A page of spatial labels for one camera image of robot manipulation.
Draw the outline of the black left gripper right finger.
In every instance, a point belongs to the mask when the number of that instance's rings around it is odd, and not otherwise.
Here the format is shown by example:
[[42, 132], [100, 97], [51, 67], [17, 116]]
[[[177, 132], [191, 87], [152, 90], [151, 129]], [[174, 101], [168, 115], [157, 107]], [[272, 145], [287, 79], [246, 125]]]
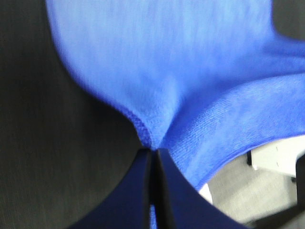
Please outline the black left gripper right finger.
[[155, 152], [158, 229], [245, 229], [215, 208], [185, 179], [166, 149]]

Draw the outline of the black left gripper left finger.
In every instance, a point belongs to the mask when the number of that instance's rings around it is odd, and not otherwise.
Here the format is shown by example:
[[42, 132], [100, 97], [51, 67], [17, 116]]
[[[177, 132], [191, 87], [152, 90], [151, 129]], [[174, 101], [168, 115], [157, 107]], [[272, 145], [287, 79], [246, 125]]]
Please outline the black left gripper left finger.
[[113, 192], [71, 229], [148, 229], [152, 154], [138, 151], [127, 174]]

